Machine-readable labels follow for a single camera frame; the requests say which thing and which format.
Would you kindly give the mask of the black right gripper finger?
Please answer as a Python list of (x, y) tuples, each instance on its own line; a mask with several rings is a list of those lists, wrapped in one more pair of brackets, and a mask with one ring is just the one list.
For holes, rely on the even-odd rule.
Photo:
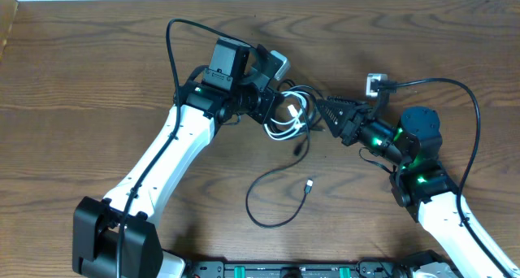
[(338, 106), (329, 102), (328, 98), (319, 99), (316, 104), (333, 137), (356, 138), (358, 136), (357, 107)]
[(338, 97), (338, 96), (329, 96), (328, 101), (332, 102), (338, 106), (351, 106), (351, 107), (356, 107), (356, 106), (370, 107), (371, 106), (368, 102), (365, 102), (365, 101), (359, 101), (359, 100), (354, 100), (351, 98), (343, 98), (343, 97)]

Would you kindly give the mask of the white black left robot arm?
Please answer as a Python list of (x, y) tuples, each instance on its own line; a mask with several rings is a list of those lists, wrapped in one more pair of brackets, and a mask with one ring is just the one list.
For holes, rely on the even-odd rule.
[(165, 251), (157, 228), (197, 155), (234, 115), (260, 124), (282, 97), (270, 88), (290, 68), (281, 53), (221, 37), (208, 65), (175, 93), (161, 131), (102, 200), (85, 197), (73, 215), (72, 269), (87, 277), (180, 277), (186, 262)]

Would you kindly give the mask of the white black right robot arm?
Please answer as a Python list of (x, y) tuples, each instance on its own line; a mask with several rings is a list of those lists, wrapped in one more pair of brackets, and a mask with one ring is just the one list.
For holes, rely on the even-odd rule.
[(333, 97), (317, 101), (332, 136), (345, 146), (360, 143), (393, 165), (388, 173), (396, 202), (437, 240), (457, 274), (517, 277), (518, 266), (475, 218), (462, 184), (452, 180), (439, 160), (443, 140), (438, 114), (414, 106), (391, 126), (379, 117), (384, 105)]

